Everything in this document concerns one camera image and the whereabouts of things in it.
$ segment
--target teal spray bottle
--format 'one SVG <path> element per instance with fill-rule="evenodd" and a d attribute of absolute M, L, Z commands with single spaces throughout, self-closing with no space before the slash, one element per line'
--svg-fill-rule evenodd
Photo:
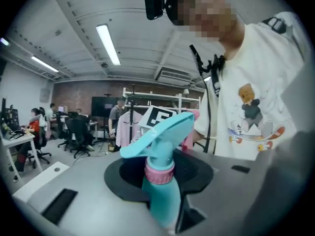
<path fill-rule="evenodd" d="M 163 228 L 176 224 L 181 205 L 180 189 L 173 177 L 173 150 L 192 131 L 193 123 L 193 113 L 170 117 L 120 150 L 123 158 L 147 156 L 142 189 L 150 194 L 150 213 Z"/>

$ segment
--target teddy bear graphic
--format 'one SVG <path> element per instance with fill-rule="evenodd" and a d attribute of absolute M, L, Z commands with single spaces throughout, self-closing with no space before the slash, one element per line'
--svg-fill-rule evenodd
<path fill-rule="evenodd" d="M 271 121 L 263 122 L 261 110 L 259 108 L 260 100 L 255 99 L 255 93 L 250 83 L 242 86 L 238 95 L 243 101 L 242 110 L 244 110 L 245 118 L 241 122 L 241 126 L 236 124 L 236 121 L 231 122 L 232 129 L 240 134 L 242 130 L 248 132 L 250 128 L 255 124 L 261 131 L 262 137 L 268 137 L 272 134 L 273 124 Z"/>

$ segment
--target pink bottle cap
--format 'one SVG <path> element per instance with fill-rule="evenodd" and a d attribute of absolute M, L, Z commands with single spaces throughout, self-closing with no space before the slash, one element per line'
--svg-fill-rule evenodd
<path fill-rule="evenodd" d="M 172 180 L 174 175 L 175 164 L 173 164 L 172 168 L 165 171 L 158 171 L 152 169 L 148 164 L 148 158 L 146 159 L 146 167 L 144 168 L 144 173 L 147 180 L 151 183 L 155 184 L 165 184 Z"/>

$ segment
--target air conditioner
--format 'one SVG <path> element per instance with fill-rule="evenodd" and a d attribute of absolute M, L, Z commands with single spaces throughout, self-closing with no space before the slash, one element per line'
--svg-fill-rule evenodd
<path fill-rule="evenodd" d="M 192 83 L 192 79 L 189 73 L 163 67 L 157 81 L 170 85 L 187 86 Z"/>

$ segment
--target brick wall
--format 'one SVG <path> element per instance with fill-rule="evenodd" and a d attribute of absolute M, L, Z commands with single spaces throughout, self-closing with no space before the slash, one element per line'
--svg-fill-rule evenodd
<path fill-rule="evenodd" d="M 57 83 L 54 85 L 52 102 L 56 106 L 68 106 L 68 111 L 76 111 L 77 108 L 82 109 L 82 113 L 91 114 L 92 108 L 92 97 L 104 97 L 105 93 L 110 93 L 112 97 L 119 97 L 123 94 L 123 88 L 132 89 L 132 84 L 127 84 L 125 82 L 115 82 L 111 83 L 108 81 L 78 81 L 78 82 L 65 82 Z M 160 85 L 135 85 L 135 89 L 139 92 L 146 92 L 167 95 L 176 95 L 177 93 L 182 93 L 184 90 L 180 88 L 167 88 Z M 202 97 L 203 93 L 189 90 L 190 94 L 187 96 L 189 98 Z M 137 100 L 139 105 L 147 105 L 147 99 Z M 167 106 L 170 101 L 165 100 L 151 100 L 152 105 L 156 106 Z M 183 107 L 195 108 L 197 102 L 195 103 L 183 103 Z"/>

